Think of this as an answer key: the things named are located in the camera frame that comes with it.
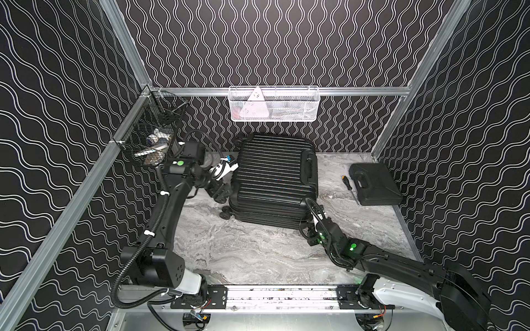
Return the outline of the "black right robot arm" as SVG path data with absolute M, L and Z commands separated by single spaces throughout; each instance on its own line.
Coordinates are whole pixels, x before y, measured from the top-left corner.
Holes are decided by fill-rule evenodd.
M 452 328 L 460 317 L 474 330 L 488 328 L 491 297 L 459 263 L 437 266 L 386 252 L 368 241 L 346 236 L 315 200 L 306 198 L 303 205 L 313 217 L 304 236 L 322 245 L 336 266 L 346 270 L 357 268 L 421 290 L 440 302 L 443 317 Z

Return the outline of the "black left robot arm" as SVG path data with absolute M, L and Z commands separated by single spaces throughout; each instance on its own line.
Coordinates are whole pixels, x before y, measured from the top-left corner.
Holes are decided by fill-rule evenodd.
M 110 291 L 114 307 L 131 309 L 150 301 L 165 303 L 174 295 L 190 306 L 207 301 L 206 280 L 187 269 L 185 260 L 174 251 L 175 233 L 184 204 L 192 199 L 191 192 L 203 189 L 214 202 L 226 203 L 230 186 L 224 177 L 238 164 L 233 155 L 221 154 L 218 165 L 205 167 L 205 154 L 202 143 L 186 142 L 174 157 L 156 166 L 160 195 L 144 232 L 121 252 L 122 269 Z M 153 287 L 155 291 L 136 301 L 122 301 L 119 290 L 126 277 L 135 285 Z

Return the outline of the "black ribbed hard-shell suitcase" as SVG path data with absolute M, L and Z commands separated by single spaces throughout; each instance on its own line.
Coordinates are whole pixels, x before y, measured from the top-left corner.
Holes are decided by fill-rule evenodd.
M 306 199 L 318 196 L 316 147 L 308 139 L 253 133 L 236 141 L 229 204 L 222 219 L 296 229 L 311 220 Z

